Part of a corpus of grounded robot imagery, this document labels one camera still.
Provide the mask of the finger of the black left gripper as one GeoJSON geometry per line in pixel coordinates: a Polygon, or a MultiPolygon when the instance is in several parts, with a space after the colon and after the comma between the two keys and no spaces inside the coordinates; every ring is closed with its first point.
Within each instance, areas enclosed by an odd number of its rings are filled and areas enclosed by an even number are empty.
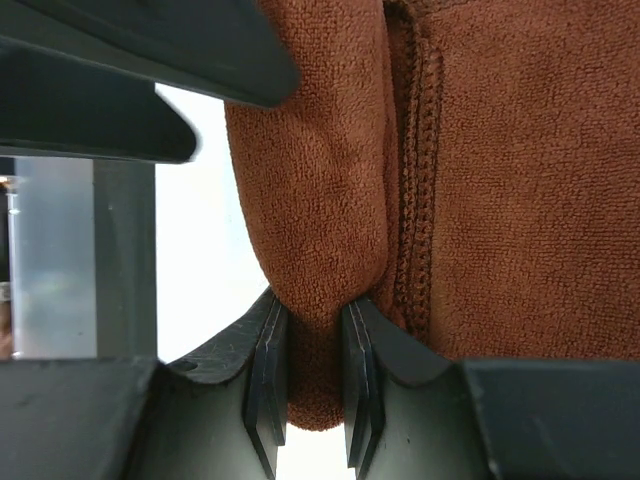
{"type": "Polygon", "coordinates": [[[241,104],[292,95],[297,67],[254,1],[17,1],[19,44],[241,104]]]}
{"type": "Polygon", "coordinates": [[[2,43],[2,154],[180,164],[196,149],[152,83],[2,43]]]}

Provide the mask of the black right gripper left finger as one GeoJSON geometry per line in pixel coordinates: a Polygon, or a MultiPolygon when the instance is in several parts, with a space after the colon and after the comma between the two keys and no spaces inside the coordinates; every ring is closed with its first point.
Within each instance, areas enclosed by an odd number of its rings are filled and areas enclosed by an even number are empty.
{"type": "Polygon", "coordinates": [[[1,365],[5,479],[270,479],[287,312],[271,291],[184,357],[1,365]]]}

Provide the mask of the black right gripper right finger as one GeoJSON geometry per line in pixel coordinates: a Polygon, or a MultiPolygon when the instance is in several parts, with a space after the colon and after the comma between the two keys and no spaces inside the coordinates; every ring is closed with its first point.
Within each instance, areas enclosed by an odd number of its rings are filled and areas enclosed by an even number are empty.
{"type": "Polygon", "coordinates": [[[632,362],[452,362],[368,299],[342,309],[348,465],[360,479],[635,479],[632,362]]]}

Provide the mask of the brown towel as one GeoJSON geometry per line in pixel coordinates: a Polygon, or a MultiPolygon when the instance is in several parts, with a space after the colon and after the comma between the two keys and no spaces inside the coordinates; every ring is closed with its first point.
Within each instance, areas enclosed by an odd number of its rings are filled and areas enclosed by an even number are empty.
{"type": "Polygon", "coordinates": [[[637,2],[263,9],[299,90],[225,113],[293,315],[294,425],[342,422],[338,318],[363,294],[449,358],[638,358],[637,2]]]}

